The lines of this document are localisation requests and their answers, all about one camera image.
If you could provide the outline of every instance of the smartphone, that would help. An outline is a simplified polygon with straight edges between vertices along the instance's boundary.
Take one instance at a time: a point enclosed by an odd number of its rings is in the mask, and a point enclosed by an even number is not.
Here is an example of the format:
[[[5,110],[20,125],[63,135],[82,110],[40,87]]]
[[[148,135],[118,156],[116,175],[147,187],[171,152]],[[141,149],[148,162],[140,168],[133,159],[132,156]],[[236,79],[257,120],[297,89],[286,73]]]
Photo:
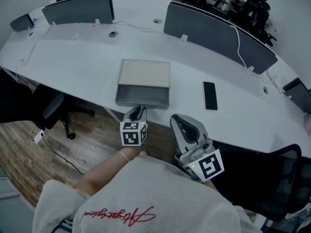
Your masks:
[[[207,110],[217,111],[217,97],[215,84],[210,82],[203,82],[204,102]]]

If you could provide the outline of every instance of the sleeve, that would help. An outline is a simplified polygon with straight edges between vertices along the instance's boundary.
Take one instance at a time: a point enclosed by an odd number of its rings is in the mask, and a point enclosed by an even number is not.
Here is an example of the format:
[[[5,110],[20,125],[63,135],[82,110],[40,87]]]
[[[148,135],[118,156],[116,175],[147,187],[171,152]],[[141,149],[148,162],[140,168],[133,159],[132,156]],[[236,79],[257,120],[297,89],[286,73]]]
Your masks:
[[[40,195],[33,221],[33,233],[49,233],[65,219],[73,219],[88,195],[58,181],[47,181]]]
[[[240,206],[234,206],[239,214],[241,233],[262,233],[251,221],[251,219],[246,215],[244,209]]]

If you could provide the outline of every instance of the power strip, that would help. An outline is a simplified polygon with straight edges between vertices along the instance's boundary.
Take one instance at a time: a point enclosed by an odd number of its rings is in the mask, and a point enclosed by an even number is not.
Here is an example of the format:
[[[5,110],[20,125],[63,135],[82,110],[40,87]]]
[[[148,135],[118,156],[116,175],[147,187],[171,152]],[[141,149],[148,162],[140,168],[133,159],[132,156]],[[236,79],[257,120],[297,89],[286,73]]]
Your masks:
[[[45,136],[44,131],[40,130],[40,132],[34,138],[36,144],[38,144],[42,140],[42,135],[41,134],[43,134],[43,136]]]

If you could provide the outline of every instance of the white t-shirt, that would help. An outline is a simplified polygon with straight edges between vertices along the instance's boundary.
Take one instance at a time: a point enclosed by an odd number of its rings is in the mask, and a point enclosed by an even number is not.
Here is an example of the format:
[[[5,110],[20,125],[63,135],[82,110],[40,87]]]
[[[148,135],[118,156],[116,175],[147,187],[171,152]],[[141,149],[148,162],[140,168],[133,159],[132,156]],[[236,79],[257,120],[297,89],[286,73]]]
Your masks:
[[[94,196],[44,185],[34,233],[260,233],[241,207],[163,161],[138,156]]]

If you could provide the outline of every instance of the black cable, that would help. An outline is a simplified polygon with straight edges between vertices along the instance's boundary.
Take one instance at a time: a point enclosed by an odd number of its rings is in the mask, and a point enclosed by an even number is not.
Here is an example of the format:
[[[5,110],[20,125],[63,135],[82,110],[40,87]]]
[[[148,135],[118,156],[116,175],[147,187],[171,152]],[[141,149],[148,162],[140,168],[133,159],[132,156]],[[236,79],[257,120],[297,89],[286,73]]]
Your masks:
[[[42,136],[42,139],[43,139],[43,141],[45,142],[45,144],[52,150],[52,152],[54,153],[54,154],[56,154],[57,156],[59,156],[60,158],[62,158],[62,159],[64,159],[65,161],[67,161],[69,164],[71,164],[80,174],[82,174],[82,175],[84,175],[84,173],[83,172],[81,172],[74,164],[72,164],[70,161],[68,161],[66,158],[64,158],[63,156],[60,156],[58,153],[56,153],[48,144],[47,144],[47,142],[45,141],[45,139],[44,139],[44,137],[43,137],[43,134],[41,134],[41,136]]]

